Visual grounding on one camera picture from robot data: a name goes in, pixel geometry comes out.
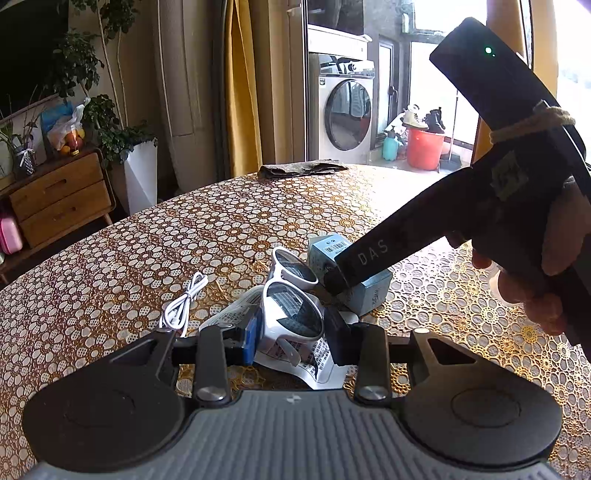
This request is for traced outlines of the person's right hand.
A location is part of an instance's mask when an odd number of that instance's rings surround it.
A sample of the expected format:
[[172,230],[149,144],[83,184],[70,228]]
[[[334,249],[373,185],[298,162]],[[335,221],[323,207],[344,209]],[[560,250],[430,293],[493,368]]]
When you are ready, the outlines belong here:
[[[573,264],[589,235],[590,203],[576,182],[568,180],[549,210],[542,245],[544,272],[554,276]],[[565,332],[568,317],[558,296],[538,295],[528,282],[503,269],[496,273],[491,284],[504,302],[522,305],[529,320],[540,325],[545,333],[559,336]]]

